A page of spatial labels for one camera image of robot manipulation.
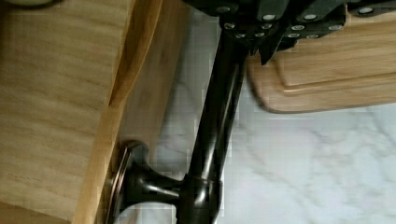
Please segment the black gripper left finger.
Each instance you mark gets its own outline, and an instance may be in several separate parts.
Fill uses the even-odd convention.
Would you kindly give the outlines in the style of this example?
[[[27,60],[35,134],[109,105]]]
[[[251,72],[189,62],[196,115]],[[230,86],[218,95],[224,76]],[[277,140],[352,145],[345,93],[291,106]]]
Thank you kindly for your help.
[[[290,24],[291,0],[183,0],[206,15],[219,17],[219,25],[250,55],[270,61]]]

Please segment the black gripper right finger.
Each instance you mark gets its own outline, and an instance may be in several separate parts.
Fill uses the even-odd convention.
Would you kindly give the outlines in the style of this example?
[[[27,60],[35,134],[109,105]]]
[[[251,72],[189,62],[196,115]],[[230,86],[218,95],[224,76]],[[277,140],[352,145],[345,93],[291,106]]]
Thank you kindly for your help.
[[[370,18],[395,10],[395,0],[309,0],[309,5],[291,19],[278,51],[293,48],[299,39],[316,39],[342,30],[347,13]]]

